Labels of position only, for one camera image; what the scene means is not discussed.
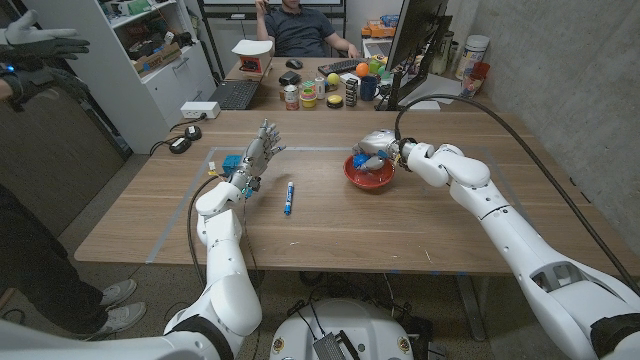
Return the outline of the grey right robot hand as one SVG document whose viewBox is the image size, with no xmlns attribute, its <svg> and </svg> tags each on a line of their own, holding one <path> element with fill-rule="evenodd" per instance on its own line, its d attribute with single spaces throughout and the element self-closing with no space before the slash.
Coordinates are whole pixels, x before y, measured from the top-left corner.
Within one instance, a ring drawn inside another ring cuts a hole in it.
<svg viewBox="0 0 640 360">
<path fill-rule="evenodd" d="M 356 170 L 378 170 L 387 160 L 395 160 L 400 155 L 399 141 L 391 130 L 376 130 L 356 143 L 352 153 Z"/>
</svg>

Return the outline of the operator right gloved hand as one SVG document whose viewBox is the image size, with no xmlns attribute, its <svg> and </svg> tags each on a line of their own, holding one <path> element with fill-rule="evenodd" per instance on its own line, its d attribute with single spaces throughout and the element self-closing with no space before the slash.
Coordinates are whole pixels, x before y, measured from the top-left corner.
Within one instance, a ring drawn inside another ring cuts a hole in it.
<svg viewBox="0 0 640 360">
<path fill-rule="evenodd" d="M 90 92 L 88 86 L 75 75 L 48 66 L 27 71 L 2 63 L 1 79 L 12 90 L 12 95 L 8 97 L 7 102 L 15 112 L 22 112 L 24 103 L 52 87 L 65 90 L 76 100 L 87 99 Z"/>
</svg>

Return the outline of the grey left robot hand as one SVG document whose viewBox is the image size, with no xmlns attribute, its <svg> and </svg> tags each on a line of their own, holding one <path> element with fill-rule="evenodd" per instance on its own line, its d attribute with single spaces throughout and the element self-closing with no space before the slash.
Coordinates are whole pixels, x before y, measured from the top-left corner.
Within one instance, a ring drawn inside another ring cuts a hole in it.
<svg viewBox="0 0 640 360">
<path fill-rule="evenodd" d="M 257 135 L 242 153 L 242 159 L 229 178 L 229 182 L 238 189 L 260 189 L 261 175 L 268 167 L 269 161 L 286 146 L 278 146 L 280 140 L 276 125 L 264 119 Z"/>
</svg>

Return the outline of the operator left gloved hand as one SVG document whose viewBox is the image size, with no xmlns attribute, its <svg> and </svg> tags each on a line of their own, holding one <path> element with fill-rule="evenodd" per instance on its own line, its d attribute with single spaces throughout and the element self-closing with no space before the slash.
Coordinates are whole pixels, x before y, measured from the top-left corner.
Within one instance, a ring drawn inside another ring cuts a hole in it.
<svg viewBox="0 0 640 360">
<path fill-rule="evenodd" d="M 19 57 L 62 58 L 76 60 L 89 52 L 90 42 L 79 38 L 75 29 L 41 30 L 35 27 L 38 13 L 28 10 L 1 30 L 1 60 Z"/>
</svg>

